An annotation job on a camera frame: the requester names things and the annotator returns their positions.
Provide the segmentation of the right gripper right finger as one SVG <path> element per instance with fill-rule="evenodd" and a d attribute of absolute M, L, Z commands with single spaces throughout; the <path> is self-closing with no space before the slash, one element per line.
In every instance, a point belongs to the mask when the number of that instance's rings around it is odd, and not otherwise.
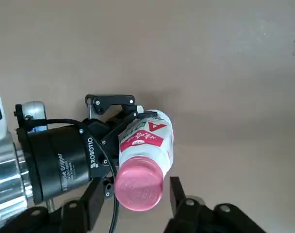
<path fill-rule="evenodd" d="M 170 202 L 173 217 L 165 233 L 265 233 L 233 204 L 221 203 L 210 209 L 187 197 L 179 177 L 170 177 Z"/>

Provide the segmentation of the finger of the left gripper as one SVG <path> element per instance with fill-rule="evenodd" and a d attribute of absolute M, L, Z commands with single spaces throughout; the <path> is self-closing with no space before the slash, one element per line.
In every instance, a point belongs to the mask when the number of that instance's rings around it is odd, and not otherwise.
<path fill-rule="evenodd" d="M 118 136 L 133 121 L 158 116 L 154 111 L 141 111 L 132 95 L 86 95 L 85 103 L 89 108 L 89 119 L 98 121 L 95 129 L 101 134 L 99 139 L 103 145 L 117 141 Z M 107 121 L 101 121 L 100 117 L 114 105 L 121 106 L 121 110 Z"/>
<path fill-rule="evenodd" d="M 101 147 L 103 152 L 104 160 L 102 162 L 103 166 L 107 166 L 109 171 L 103 177 L 104 184 L 104 198 L 109 199 L 114 197 L 114 183 L 117 176 L 117 170 L 119 168 L 119 162 L 116 158 L 112 157 L 111 154 L 106 150 L 105 147 Z"/>

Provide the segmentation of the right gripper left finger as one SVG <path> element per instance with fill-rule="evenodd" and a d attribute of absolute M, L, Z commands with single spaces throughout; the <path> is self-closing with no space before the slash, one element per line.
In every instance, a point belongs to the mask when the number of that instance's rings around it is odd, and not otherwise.
<path fill-rule="evenodd" d="M 43 206 L 28 208 L 7 221 L 0 233 L 86 233 L 93 229 L 103 206 L 103 183 L 93 179 L 78 200 L 54 212 Z"/>

